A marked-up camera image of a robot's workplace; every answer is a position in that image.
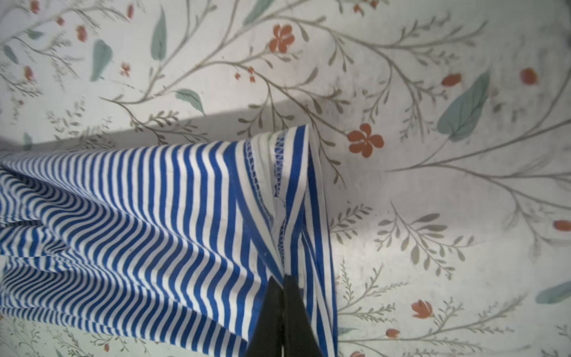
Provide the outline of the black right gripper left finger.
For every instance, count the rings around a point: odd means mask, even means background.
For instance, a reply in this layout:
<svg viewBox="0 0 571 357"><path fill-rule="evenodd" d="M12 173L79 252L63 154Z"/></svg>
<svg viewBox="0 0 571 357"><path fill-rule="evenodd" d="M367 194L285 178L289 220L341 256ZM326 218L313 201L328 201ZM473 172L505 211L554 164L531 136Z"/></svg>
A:
<svg viewBox="0 0 571 357"><path fill-rule="evenodd" d="M246 357L281 357L283 355L283 291L270 279L260 316Z"/></svg>

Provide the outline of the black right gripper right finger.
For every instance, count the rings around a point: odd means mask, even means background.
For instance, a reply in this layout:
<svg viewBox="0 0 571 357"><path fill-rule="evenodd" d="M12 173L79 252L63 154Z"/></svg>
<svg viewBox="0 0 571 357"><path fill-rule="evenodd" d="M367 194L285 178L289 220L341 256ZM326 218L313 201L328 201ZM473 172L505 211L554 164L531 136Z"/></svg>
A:
<svg viewBox="0 0 571 357"><path fill-rule="evenodd" d="M322 357L295 277L286 275L284 299L284 352L290 357Z"/></svg>

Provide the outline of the blue white striped tank top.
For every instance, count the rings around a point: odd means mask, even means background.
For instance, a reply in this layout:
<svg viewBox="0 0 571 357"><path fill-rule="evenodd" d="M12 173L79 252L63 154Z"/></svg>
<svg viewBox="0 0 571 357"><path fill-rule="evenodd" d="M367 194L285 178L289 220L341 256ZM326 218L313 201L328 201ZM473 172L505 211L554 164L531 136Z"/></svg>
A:
<svg viewBox="0 0 571 357"><path fill-rule="evenodd" d="M1 313L243 356L271 282L338 352L309 126L242 141L1 155Z"/></svg>

